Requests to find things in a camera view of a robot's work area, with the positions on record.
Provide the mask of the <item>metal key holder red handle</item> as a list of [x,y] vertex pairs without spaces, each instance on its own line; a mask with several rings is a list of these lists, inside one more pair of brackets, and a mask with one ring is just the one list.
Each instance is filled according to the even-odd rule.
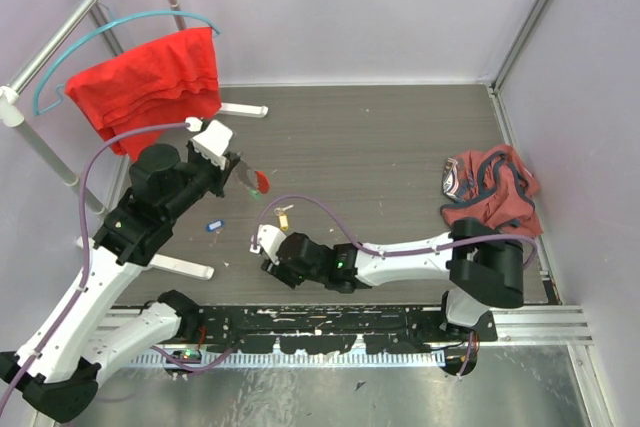
[[234,168],[234,173],[241,184],[252,192],[267,194],[270,190],[270,182],[262,171],[250,167],[244,160],[239,160]]

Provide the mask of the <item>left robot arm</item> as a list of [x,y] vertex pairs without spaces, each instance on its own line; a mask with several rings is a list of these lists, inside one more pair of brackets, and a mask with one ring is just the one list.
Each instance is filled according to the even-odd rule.
[[206,193],[223,196],[241,160],[225,152],[211,161],[193,144],[187,149],[186,159],[168,144],[143,150],[129,169],[130,187],[86,244],[88,266],[29,341],[1,355],[2,380],[56,422],[78,417],[99,387],[139,353],[201,334],[199,305],[170,290],[114,332],[92,337],[115,300],[172,237],[179,217]]

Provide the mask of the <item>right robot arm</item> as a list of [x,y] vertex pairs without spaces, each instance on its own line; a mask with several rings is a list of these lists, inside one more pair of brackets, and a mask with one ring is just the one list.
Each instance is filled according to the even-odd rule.
[[332,247],[303,233],[285,234],[262,224],[251,237],[250,250],[263,257],[264,271],[290,288],[312,281],[351,294],[394,282],[447,279],[454,286],[443,296],[438,326],[444,337],[459,341],[478,330],[490,309],[523,306],[528,262],[523,246],[533,242],[466,218],[454,222],[449,232],[428,239]]

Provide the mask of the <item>yellow tag key upper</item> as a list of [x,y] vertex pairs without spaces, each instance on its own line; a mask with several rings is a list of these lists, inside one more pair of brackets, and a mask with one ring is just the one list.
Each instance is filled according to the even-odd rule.
[[283,232],[287,232],[289,230],[289,228],[290,228],[289,218],[288,218],[288,211],[290,209],[292,209],[293,207],[294,207],[294,205],[290,204],[290,205],[286,205],[286,206],[276,207],[274,209],[274,214],[276,215],[276,217],[278,219],[279,228]]

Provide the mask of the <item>blue tag key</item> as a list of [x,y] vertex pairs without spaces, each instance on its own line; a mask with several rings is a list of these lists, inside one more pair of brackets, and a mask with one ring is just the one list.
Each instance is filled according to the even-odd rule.
[[225,225],[225,222],[222,219],[214,220],[206,225],[207,232],[216,232],[222,229]]

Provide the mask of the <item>red cloth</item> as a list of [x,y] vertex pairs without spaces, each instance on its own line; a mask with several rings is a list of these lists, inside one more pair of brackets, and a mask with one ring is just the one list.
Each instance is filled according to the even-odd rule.
[[139,45],[72,78],[65,94],[105,141],[148,126],[209,119],[221,108],[213,29]]

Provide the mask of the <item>teal clothes hanger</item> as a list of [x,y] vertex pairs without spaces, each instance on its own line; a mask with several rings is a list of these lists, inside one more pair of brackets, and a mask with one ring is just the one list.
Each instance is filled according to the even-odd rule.
[[174,19],[192,19],[192,20],[196,20],[199,22],[202,22],[204,24],[206,24],[208,27],[210,27],[213,31],[212,37],[216,38],[218,36],[221,35],[221,31],[218,28],[218,26],[211,21],[210,19],[199,15],[199,14],[195,14],[192,12],[187,12],[187,11],[182,11],[182,10],[151,10],[151,11],[142,11],[142,12],[137,12],[134,14],[130,14],[124,17],[120,17],[120,18],[116,18],[96,29],[94,29],[93,31],[89,32],[88,34],[85,34],[84,36],[82,36],[79,40],[75,41],[70,47],[68,47],[62,54],[60,54],[57,59],[53,62],[53,64],[46,70],[45,74],[43,75],[43,77],[41,78],[41,80],[38,82],[35,91],[33,93],[32,96],[32,102],[31,102],[31,107],[32,107],[32,113],[34,116],[41,116],[42,114],[56,108],[58,105],[60,105],[63,100],[64,100],[64,95],[61,93],[61,88],[63,87],[62,84],[59,84],[56,88],[55,88],[55,92],[57,95],[57,100],[54,101],[53,103],[51,103],[49,106],[47,107],[41,107],[40,106],[40,96],[45,88],[45,86],[47,85],[47,83],[49,82],[49,80],[51,79],[51,77],[54,75],[54,73],[58,70],[58,68],[72,55],[74,54],[78,49],[80,49],[83,45],[85,45],[86,43],[90,42],[91,40],[93,40],[96,37],[101,36],[102,34],[109,32],[111,30],[113,30],[115,27],[124,25],[126,23],[129,22],[133,22],[136,20],[140,20],[140,19],[146,19],[146,18],[152,18],[152,17],[172,17]]

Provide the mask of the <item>reddish shirt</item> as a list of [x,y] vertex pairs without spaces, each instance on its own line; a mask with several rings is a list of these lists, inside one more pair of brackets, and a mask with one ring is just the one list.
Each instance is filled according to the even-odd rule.
[[499,232],[532,239],[543,233],[534,203],[539,182],[511,145],[448,158],[441,183],[448,202],[440,214],[447,225],[473,218]]

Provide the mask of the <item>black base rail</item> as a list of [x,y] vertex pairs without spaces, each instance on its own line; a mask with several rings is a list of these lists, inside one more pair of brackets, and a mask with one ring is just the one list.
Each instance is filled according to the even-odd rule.
[[460,344],[470,332],[447,324],[441,308],[423,305],[218,305],[203,307],[200,317],[193,333],[157,345],[164,350],[199,345],[210,353],[320,355],[345,354],[361,343],[368,355],[412,354]]

